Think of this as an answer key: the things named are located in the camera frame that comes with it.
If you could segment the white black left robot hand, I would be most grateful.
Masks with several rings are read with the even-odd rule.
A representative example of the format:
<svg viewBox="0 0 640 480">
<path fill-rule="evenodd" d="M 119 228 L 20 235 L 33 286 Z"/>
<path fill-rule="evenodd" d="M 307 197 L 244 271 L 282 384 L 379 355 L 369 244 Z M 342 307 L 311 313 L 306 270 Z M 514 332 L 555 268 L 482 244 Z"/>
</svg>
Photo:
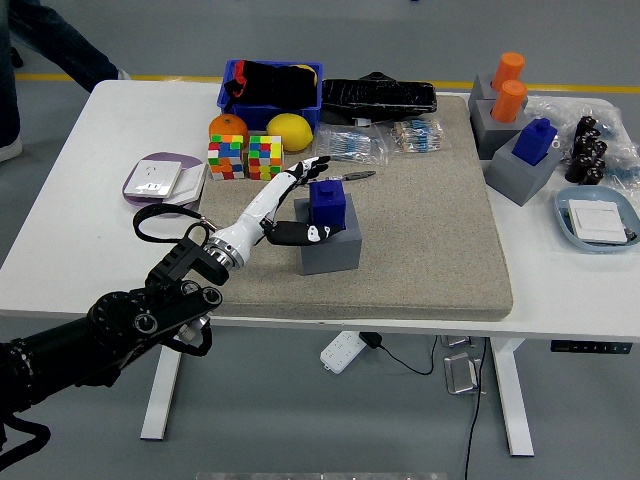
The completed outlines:
<svg viewBox="0 0 640 480">
<path fill-rule="evenodd" d="M 246 265 L 251 248 L 266 238 L 278 246 L 312 246 L 344 230 L 340 224 L 313 225 L 277 221 L 275 214 L 287 195 L 329 168 L 328 156 L 302 160 L 278 173 L 254 197 L 237 221 L 215 232 L 205 251 L 218 263 L 230 269 Z"/>
</svg>

